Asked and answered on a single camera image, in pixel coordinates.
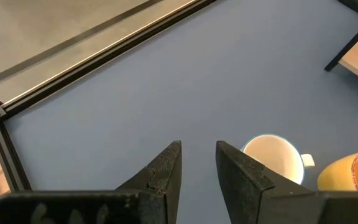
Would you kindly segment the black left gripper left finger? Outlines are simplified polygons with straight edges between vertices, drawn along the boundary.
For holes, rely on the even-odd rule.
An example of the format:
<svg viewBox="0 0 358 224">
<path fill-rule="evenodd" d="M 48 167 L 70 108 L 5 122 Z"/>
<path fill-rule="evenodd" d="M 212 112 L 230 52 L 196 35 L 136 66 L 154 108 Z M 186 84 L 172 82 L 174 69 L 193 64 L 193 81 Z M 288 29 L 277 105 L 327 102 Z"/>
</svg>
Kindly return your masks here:
<svg viewBox="0 0 358 224">
<path fill-rule="evenodd" d="M 175 223 L 181 167 L 181 141 L 173 141 L 114 190 L 4 195 L 0 197 L 0 224 Z"/>
</svg>

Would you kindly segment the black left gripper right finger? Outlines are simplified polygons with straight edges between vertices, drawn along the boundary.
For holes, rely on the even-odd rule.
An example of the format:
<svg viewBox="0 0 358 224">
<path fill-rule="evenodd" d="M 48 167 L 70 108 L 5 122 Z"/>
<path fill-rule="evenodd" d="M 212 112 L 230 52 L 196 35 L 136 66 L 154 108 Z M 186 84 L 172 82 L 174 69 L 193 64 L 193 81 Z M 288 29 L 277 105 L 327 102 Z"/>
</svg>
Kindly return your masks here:
<svg viewBox="0 0 358 224">
<path fill-rule="evenodd" d="M 220 188 L 232 223 L 358 223 L 357 191 L 312 191 L 225 141 L 216 143 Z"/>
</svg>

